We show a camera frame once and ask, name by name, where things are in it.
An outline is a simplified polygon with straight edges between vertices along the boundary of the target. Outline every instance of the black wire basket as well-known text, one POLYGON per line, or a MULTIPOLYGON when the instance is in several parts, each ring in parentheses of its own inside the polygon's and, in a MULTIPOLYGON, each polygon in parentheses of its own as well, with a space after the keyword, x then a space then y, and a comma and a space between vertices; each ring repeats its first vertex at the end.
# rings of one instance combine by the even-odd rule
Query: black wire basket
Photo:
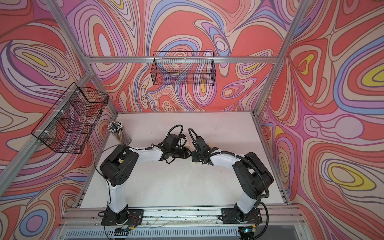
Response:
POLYGON ((153 57, 153 85, 215 85, 213 51, 155 51, 153 57))
POLYGON ((106 93, 77 87, 48 126, 38 136, 34 135, 34 129, 32 135, 54 152, 81 154, 108 99, 106 93))

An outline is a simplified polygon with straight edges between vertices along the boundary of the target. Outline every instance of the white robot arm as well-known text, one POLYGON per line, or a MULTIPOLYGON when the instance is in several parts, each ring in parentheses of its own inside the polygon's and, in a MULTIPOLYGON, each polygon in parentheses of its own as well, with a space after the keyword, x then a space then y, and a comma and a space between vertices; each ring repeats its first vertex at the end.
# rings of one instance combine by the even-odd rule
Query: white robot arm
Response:
POLYGON ((190 128, 189 133, 196 148, 191 152, 184 147, 186 139, 185 135, 182 134, 182 129, 179 135, 171 134, 172 129, 158 145, 138 149, 120 144, 101 164, 100 170, 107 180, 111 197, 107 212, 112 215, 113 223, 123 224, 129 216, 125 198, 125 182, 135 164, 137 162, 162 161, 169 157, 186 159, 192 156, 193 162, 221 166, 235 172, 243 193, 234 208, 222 209, 222 216, 225 217, 220 220, 223 223, 244 223, 250 219, 252 220, 251 214, 256 213, 256 216, 259 215, 260 211, 255 207, 260 203, 262 197, 269 196, 268 187, 272 184, 273 177, 256 154, 249 152, 245 155, 237 155, 232 152, 222 151, 217 147, 210 148, 204 139, 197 136, 193 129, 190 128))

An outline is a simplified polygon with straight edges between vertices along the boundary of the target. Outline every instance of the aluminum frame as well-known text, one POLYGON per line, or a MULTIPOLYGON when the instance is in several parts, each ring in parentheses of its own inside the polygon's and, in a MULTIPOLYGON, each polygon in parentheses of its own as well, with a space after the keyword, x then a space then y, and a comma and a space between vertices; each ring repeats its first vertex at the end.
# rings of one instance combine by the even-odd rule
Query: aluminum frame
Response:
POLYGON ((287 191, 285 190, 285 187, 283 185, 283 181, 281 180, 280 174, 277 171, 276 163, 275 163, 274 158, 273 158, 273 153, 271 152, 271 149, 269 149, 268 143, 266 142, 266 139, 263 136, 263 133, 262 133, 263 131, 262 131, 261 125, 260 125, 259 121, 257 120, 257 117, 254 114, 252 114, 252 119, 253 119, 253 123, 255 124, 257 133, 259 134, 259 138, 262 142, 263 148, 265 150, 265 154, 266 154, 266 157, 268 159, 268 162, 271 166, 272 173, 273 173, 273 176, 275 177, 275 181, 277 183, 277 186, 279 187, 279 189, 283 193, 283 196, 285 198, 287 205, 291 205, 292 202, 291 202, 291 200, 287 194, 287 191))
MULTIPOLYGON (((78 81, 78 86, 85 86, 87 82, 90 80, 91 74, 90 72, 86 72, 78 81)), ((37 131, 44 130, 48 124, 53 120, 53 118, 59 113, 60 110, 65 103, 69 100, 69 98, 73 94, 73 90, 67 93, 67 95, 60 101, 60 103, 56 106, 55 110, 52 114, 50 114, 43 124, 38 128, 37 131)), ((8 189, 9 185, 13 182, 15 177, 19 174, 19 172, 23 169, 28 160, 35 153, 37 148, 42 144, 40 140, 31 136, 29 141, 26 142, 22 150, 17 153, 17 155, 12 159, 12 161, 4 168, 3 172, 0 174, 0 196, 8 189)))
MULTIPOLYGON (((305 219, 298 206, 288 206, 286 204, 266 204, 269 213, 270 225, 305 225, 305 219)), ((221 225, 217 219, 221 215, 221 208, 233 207, 232 205, 222 206, 196 206, 196 207, 143 207, 129 209, 143 209, 142 226, 158 227, 163 224, 167 226, 212 226, 221 225)), ((262 205, 259 206, 260 213, 265 222, 265 210, 262 205)), ((105 211, 105 208, 77 208, 67 209, 60 225, 73 224, 79 228, 85 226, 94 227, 101 224, 102 217, 98 213, 105 211)), ((245 224, 226 224, 233 226, 244 226, 245 224)))
MULTIPOLYGON (((89 71, 93 76, 93 83, 96 86, 97 90, 102 91, 104 93, 107 93, 104 86, 101 84, 101 81, 97 74, 95 74, 92 64, 88 63, 85 59, 85 53, 83 49, 81 48, 79 41, 75 37, 75 34, 73 33, 66 17, 64 16, 64 13, 62 12, 61 8, 57 4, 56 0, 46 0, 46 5, 48 6, 49 10, 51 11, 53 17, 55 18, 57 24, 60 26, 61 30, 63 31, 64 37, 70 42, 73 50, 75 51, 77 58, 80 60, 80 62, 83 64, 84 68, 89 71)), ((117 115, 117 112, 115 110, 114 105, 109 101, 108 107, 112 112, 112 115, 117 115)))
POLYGON ((265 84, 262 87, 260 95, 256 101, 255 107, 253 109, 254 113, 258 112, 258 110, 261 108, 261 104, 264 102, 265 98, 268 96, 270 88, 277 77, 277 74, 280 70, 281 65, 284 62, 284 58, 286 53, 288 52, 288 48, 290 47, 293 41, 293 38, 295 37, 295 34, 299 29, 301 21, 311 2, 312 0, 300 1, 299 6, 297 7, 293 20, 291 22, 291 25, 287 31, 287 35, 285 36, 283 40, 283 44, 281 45, 281 48, 277 57, 278 58, 277 63, 272 67, 271 71, 269 72, 268 78, 265 80, 265 84))
MULTIPOLYGON (((197 57, 180 57, 196 59, 197 57)), ((153 63, 151 56, 116 56, 116 57, 97 57, 85 56, 88 63, 153 63)), ((271 57, 217 57, 214 56, 215 63, 277 63, 278 58, 271 57)))

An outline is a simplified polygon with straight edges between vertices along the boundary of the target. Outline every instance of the cable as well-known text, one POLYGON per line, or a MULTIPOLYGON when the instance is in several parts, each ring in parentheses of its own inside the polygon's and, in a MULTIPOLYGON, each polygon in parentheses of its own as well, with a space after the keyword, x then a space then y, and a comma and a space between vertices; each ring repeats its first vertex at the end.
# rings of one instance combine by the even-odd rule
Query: cable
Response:
POLYGON ((110 204, 111 201, 112 201, 112 199, 111 199, 111 190, 109 189, 109 184, 108 184, 107 179, 105 179, 105 181, 107 182, 107 185, 108 185, 108 193, 109 193, 109 203, 108 204, 110 204))
POLYGON ((253 221, 255 222, 255 224, 257 223, 257 221, 255 220, 255 218, 252 216, 252 215, 255 215, 256 216, 256 214, 251 214, 251 218, 253 219, 253 221))
POLYGON ((137 220, 137 225, 136 225, 136 227, 137 227, 139 225, 139 223, 140 223, 139 218, 136 217, 135 215, 131 215, 131 216, 133 216, 133 218, 135 219, 135 223, 136 223, 136 220, 137 220))
POLYGON ((165 225, 167 225, 167 224, 170 223, 170 222, 172 222, 172 221, 169 221, 169 222, 164 223, 163 225, 156 226, 156 227, 151 227, 151 228, 164 227, 165 225))
POLYGON ((255 171, 256 175, 260 178, 260 181, 263 184, 263 187, 264 187, 264 190, 265 190, 265 194, 260 195, 260 198, 267 198, 267 197, 269 197, 269 190, 268 190, 268 187, 267 187, 267 185, 266 185, 266 183, 265 183, 265 181, 263 179, 262 174, 260 173, 259 169, 257 169, 257 167, 251 161, 246 159, 245 157, 242 157, 242 156, 239 156, 237 154, 234 154, 233 152, 221 151, 221 152, 214 152, 212 154, 209 154, 207 157, 201 159, 201 161, 205 161, 208 158, 210 158, 210 157, 212 157, 214 155, 218 155, 218 154, 229 154, 229 155, 237 157, 237 158, 241 159, 242 161, 246 162, 255 171))
POLYGON ((263 202, 260 202, 260 203, 261 203, 261 205, 263 205, 264 210, 265 210, 265 215, 266 215, 265 226, 264 226, 263 231, 261 231, 261 233, 259 233, 257 236, 255 236, 254 238, 251 238, 249 240, 255 240, 255 239, 258 239, 259 237, 261 237, 265 233, 266 228, 268 227, 268 222, 269 222, 268 209, 266 208, 266 206, 265 206, 265 204, 263 202))
POLYGON ((183 125, 181 125, 181 124, 177 124, 177 125, 173 126, 173 127, 168 131, 168 134, 167 134, 167 135, 169 135, 169 134, 172 132, 172 130, 175 129, 175 128, 177 128, 177 127, 181 127, 181 130, 180 130, 180 133, 179 133, 179 136, 180 136, 180 135, 183 133, 183 129, 184 129, 183 125))
MULTIPOLYGON (((223 217, 223 215, 219 215, 219 216, 217 216, 217 219, 224 222, 224 219, 222 217, 223 217)), ((236 220, 225 220, 225 221, 227 221, 229 223, 238 223, 236 220)))
POLYGON ((108 238, 108 240, 111 240, 108 235, 107 235, 107 231, 105 230, 105 225, 104 225, 104 233, 105 233, 105 236, 108 238))
POLYGON ((168 162, 168 161, 166 160, 166 163, 171 164, 175 159, 176 159, 176 158, 174 157, 174 158, 172 159, 172 161, 170 161, 170 162, 168 162))
POLYGON ((189 128, 188 132, 189 132, 189 135, 191 136, 192 141, 196 142, 196 139, 192 136, 192 133, 191 133, 191 132, 193 132, 195 134, 195 136, 198 137, 196 132, 192 128, 189 128))

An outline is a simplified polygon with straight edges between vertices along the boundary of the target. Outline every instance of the swirling pattern backdrop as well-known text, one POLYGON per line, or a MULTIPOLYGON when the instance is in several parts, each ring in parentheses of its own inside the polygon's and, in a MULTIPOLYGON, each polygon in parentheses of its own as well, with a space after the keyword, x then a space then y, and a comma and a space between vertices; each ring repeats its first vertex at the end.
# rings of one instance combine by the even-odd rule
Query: swirling pattern backdrop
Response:
MULTIPOLYGON (((295 0, 74 0, 61 9, 90 56, 172 50, 276 56, 297 5, 295 0)), ((93 65, 118 111, 253 110, 271 64, 216 68, 214 87, 192 87, 153 86, 150 64, 93 65)))
MULTIPOLYGON (((0 23, 1 172, 84 69, 43 0, 0 1, 0 23)), ((49 238, 76 201, 110 120, 106 109, 81 155, 39 147, 0 198, 1 240, 49 238)))
POLYGON ((315 239, 384 239, 384 1, 315 0, 258 111, 315 239))
POLYGON ((297 0, 73 0, 61 9, 90 56, 152 56, 180 44, 217 56, 262 50, 276 56, 297 5, 297 0))
POLYGON ((150 64, 97 63, 101 83, 119 112, 251 111, 272 64, 229 64, 215 86, 153 85, 150 64))

